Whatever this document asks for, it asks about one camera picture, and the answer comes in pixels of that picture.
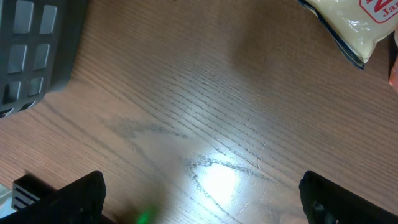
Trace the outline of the orange tissue pack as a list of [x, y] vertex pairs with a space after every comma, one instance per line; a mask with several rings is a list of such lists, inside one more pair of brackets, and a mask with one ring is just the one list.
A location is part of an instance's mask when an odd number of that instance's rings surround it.
[[397, 29], [389, 41], [389, 84], [397, 91]]

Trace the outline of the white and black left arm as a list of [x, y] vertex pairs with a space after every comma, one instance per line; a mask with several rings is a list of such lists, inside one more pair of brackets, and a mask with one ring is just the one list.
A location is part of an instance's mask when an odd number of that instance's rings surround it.
[[1, 224], [114, 224], [102, 214], [106, 185], [102, 172], [94, 171], [54, 189], [32, 174], [12, 184], [14, 213]]

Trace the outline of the yellow wet wipes pack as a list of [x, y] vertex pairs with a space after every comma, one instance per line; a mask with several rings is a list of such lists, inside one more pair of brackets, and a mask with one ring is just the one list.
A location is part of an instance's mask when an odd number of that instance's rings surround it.
[[334, 38], [343, 55], [363, 69], [379, 41], [397, 27], [397, 0], [300, 0]]

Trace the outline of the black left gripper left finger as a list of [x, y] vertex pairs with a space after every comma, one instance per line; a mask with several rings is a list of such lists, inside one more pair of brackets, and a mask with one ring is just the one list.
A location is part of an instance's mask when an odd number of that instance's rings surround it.
[[100, 171], [54, 189], [32, 174], [12, 183], [16, 211], [1, 224], [101, 223], [106, 186]]

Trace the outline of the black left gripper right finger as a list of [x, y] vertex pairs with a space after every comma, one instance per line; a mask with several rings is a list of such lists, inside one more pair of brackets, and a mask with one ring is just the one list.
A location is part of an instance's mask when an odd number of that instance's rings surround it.
[[397, 223], [397, 215], [313, 171], [304, 173], [299, 190], [303, 211], [309, 224]]

